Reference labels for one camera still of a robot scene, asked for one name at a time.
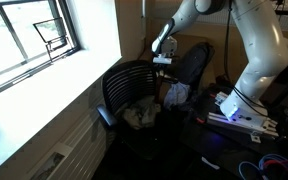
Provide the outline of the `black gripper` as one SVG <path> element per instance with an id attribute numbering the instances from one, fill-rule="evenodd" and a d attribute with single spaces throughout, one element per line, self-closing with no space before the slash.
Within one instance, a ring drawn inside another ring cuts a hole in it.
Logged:
<path id="1" fill-rule="evenodd" d="M 156 64 L 155 67 L 156 67 L 158 77 L 170 78 L 170 75 L 167 73 L 166 64 Z"/>

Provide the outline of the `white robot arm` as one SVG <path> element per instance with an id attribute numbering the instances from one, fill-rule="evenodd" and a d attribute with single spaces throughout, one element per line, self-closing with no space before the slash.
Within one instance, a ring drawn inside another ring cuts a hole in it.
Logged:
<path id="1" fill-rule="evenodd" d="M 224 8 L 231 9 L 248 64 L 220 110 L 230 121 L 261 126 L 268 117 L 259 98 L 288 66 L 288 39 L 282 34 L 269 0 L 183 0 L 153 41 L 151 50 L 156 55 L 162 54 L 162 45 L 168 37 L 189 27 L 198 16 Z"/>

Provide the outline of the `aluminium robot base mount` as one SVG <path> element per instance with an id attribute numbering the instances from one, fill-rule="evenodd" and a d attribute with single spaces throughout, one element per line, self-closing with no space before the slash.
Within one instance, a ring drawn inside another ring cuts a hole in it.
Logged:
<path id="1" fill-rule="evenodd" d="M 207 123 L 233 131 L 249 134 L 251 141 L 260 143 L 261 138 L 275 139 L 278 137 L 276 131 L 277 123 L 273 120 L 268 120 L 262 127 L 254 125 L 246 125 L 237 121 L 229 121 L 225 116 L 209 112 L 207 115 Z"/>

